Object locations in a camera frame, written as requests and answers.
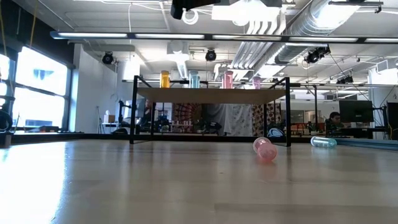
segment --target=box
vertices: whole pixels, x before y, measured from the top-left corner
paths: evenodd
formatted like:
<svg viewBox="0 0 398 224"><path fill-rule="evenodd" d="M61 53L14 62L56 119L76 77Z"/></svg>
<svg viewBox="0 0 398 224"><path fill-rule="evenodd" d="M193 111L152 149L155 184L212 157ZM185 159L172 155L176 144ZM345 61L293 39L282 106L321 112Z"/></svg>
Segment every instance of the box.
<svg viewBox="0 0 398 224"><path fill-rule="evenodd" d="M114 115L104 115L104 123L113 123L114 122Z"/></svg>

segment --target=shelf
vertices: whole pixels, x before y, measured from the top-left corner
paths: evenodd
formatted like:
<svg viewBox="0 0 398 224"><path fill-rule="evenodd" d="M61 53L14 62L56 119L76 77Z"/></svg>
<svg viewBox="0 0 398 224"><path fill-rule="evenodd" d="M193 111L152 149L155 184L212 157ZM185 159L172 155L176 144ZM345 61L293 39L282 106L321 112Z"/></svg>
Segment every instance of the shelf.
<svg viewBox="0 0 398 224"><path fill-rule="evenodd" d="M156 103L266 104L285 96L285 90L214 88L138 88L137 93Z"/></svg>

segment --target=blue plastic bottle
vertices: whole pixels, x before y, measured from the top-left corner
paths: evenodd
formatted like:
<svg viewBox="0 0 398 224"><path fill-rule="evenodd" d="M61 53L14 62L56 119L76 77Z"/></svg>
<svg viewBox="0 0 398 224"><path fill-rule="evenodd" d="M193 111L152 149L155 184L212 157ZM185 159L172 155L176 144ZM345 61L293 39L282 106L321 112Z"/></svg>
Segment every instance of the blue plastic bottle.
<svg viewBox="0 0 398 224"><path fill-rule="evenodd" d="M312 137L311 145L315 147L335 147L337 145L336 140L331 138L322 138L322 137Z"/></svg>
<svg viewBox="0 0 398 224"><path fill-rule="evenodd" d="M200 88L200 77L197 71L189 71L189 88Z"/></svg>

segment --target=black metal table frame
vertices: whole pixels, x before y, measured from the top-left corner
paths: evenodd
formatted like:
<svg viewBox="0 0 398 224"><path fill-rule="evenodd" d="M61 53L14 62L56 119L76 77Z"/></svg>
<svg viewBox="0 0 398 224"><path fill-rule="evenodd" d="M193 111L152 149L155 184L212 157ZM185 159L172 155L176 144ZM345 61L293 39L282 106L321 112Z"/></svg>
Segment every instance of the black metal table frame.
<svg viewBox="0 0 398 224"><path fill-rule="evenodd" d="M152 102L151 122L150 122L150 135L135 134L136 128L136 110L137 110L137 92L138 81L141 81L147 87L152 88L142 77L135 76L132 89L132 108L131 108L131 128L130 128L130 144L134 144L134 140L146 141L201 141L201 142L254 142L257 137L236 137L236 136L190 136L190 135L155 135L154 134L154 116L156 102ZM273 84L269 89L275 89L276 86L285 86L285 122L286 122L286 135L279 138L269 138L274 143L285 143L284 146L290 147L291 142L291 122L290 122L290 78L285 77ZM264 135L267 136L267 105L264 104Z"/></svg>

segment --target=window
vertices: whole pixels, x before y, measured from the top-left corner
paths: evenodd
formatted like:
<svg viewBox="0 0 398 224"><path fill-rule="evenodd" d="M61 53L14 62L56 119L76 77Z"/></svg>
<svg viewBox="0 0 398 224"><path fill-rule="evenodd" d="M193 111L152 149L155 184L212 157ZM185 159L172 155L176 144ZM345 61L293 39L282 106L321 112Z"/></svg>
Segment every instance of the window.
<svg viewBox="0 0 398 224"><path fill-rule="evenodd" d="M67 78L65 65L24 47L18 55L13 125L62 128Z"/></svg>
<svg viewBox="0 0 398 224"><path fill-rule="evenodd" d="M62 126L65 100L23 88L15 89L15 103L12 110L13 125L20 127Z"/></svg>
<svg viewBox="0 0 398 224"><path fill-rule="evenodd" d="M1 79L7 80L10 69L10 59L4 55L0 55L0 72Z"/></svg>
<svg viewBox="0 0 398 224"><path fill-rule="evenodd" d="M65 95L68 68L27 47L18 55L16 82Z"/></svg>
<svg viewBox="0 0 398 224"><path fill-rule="evenodd" d="M7 80L9 76L10 59L4 55L0 55L0 74L2 80ZM7 93L7 85L0 83L0 95L4 96ZM5 103L5 99L0 99L0 106Z"/></svg>

